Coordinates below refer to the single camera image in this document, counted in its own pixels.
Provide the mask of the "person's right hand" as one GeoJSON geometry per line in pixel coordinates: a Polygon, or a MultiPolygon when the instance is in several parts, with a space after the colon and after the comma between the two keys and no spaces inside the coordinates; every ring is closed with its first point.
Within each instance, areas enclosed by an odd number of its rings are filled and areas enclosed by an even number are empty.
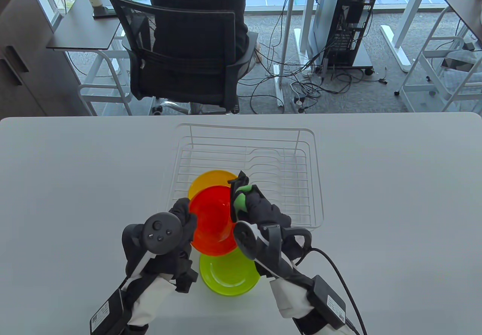
{"type": "MultiPolygon", "coordinates": [[[[291,228],[291,217],[266,199],[257,186],[248,186],[248,189],[239,190],[239,193],[244,194],[244,207],[236,210],[238,220],[256,224],[258,227],[277,224],[282,228],[291,228]]],[[[296,260],[303,255],[302,247],[295,237],[283,240],[282,252],[290,260],[296,260]]]]}

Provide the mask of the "person's left hand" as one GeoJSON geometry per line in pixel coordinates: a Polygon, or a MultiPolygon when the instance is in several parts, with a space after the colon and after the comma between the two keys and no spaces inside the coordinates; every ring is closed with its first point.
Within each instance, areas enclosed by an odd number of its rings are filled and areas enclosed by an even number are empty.
{"type": "Polygon", "coordinates": [[[143,224],[128,225],[122,232],[126,277],[147,274],[195,282],[190,259],[198,219],[189,211],[188,198],[178,199],[167,212],[156,213],[143,224]]]}

